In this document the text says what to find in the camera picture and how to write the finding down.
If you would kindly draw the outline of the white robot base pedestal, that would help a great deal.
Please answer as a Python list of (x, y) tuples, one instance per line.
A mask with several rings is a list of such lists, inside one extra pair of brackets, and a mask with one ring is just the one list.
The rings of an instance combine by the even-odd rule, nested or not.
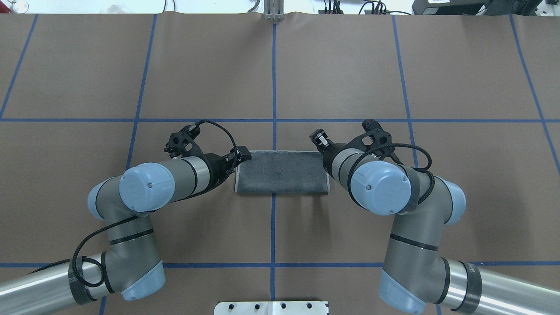
[(224, 301), (214, 315), (329, 315), (327, 301)]

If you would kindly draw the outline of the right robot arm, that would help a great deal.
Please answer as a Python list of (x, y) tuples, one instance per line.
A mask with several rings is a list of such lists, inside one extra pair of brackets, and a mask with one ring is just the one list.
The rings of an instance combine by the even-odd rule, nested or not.
[[(326, 173), (362, 209), (393, 216), (378, 294), (387, 305), (418, 315), (428, 304), (461, 315), (557, 315), (559, 291), (442, 257), (444, 227), (457, 223), (466, 196), (456, 184), (434, 176), (426, 150), (394, 143), (380, 127), (351, 142), (332, 142), (319, 128), (310, 140)], [(398, 147), (422, 152), (429, 164), (404, 165)]]

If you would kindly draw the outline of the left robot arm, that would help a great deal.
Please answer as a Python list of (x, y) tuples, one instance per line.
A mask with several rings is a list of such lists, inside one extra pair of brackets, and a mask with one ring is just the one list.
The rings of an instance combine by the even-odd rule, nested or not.
[(94, 187), (87, 204), (105, 226), (68, 260), (1, 284), (3, 315), (45, 315), (120, 293), (126, 301), (159, 291), (166, 279), (150, 215), (222, 184), (251, 159), (244, 146), (225, 156), (168, 149), (170, 160), (143, 163)]

